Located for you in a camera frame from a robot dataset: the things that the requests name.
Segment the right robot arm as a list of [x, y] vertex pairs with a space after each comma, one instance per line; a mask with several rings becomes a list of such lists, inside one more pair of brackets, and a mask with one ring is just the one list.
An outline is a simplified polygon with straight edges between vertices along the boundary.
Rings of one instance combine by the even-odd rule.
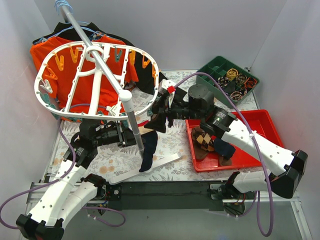
[[232, 173], [220, 188], [223, 194], [237, 199], [247, 192], [270, 190], [285, 199], [293, 197], [305, 173], [307, 153], [292, 152], [253, 132], [240, 117], [215, 106], [214, 93], [206, 86], [194, 84], [188, 91], [170, 86], [158, 94], [151, 111], [147, 129], [165, 133], [174, 120], [199, 120], [199, 127], [214, 138], [200, 142], [205, 149], [212, 143], [227, 159], [241, 149], [265, 164], [266, 171]]

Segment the dark navy sock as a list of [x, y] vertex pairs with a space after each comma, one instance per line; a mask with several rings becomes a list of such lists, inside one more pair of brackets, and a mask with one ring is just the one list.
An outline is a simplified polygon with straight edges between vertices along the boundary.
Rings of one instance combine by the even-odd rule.
[[220, 138], [214, 139], [213, 148], [216, 153], [226, 159], [230, 159], [236, 152], [236, 149], [233, 145], [221, 140]]

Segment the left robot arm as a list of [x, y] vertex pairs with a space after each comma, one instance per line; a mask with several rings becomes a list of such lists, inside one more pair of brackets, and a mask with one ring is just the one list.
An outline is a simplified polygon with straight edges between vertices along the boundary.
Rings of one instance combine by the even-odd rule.
[[120, 143], [127, 139], [134, 145], [129, 128], [121, 130], [113, 121], [102, 125], [98, 120], [83, 120], [69, 142], [64, 160], [39, 202], [28, 214], [21, 214], [16, 225], [28, 240], [60, 240], [71, 219], [95, 199], [101, 200], [107, 193], [107, 181], [96, 174], [83, 177], [98, 147]]

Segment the navy sock red cuff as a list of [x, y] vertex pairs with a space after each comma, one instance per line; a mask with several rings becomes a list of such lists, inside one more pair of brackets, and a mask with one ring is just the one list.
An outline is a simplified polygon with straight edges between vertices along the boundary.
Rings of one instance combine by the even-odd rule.
[[155, 130], [145, 128], [145, 125], [149, 121], [146, 120], [138, 124], [139, 131], [141, 133], [142, 143], [144, 146], [143, 160], [139, 169], [140, 173], [149, 171], [152, 168], [153, 156], [156, 152], [158, 144], [158, 134]]

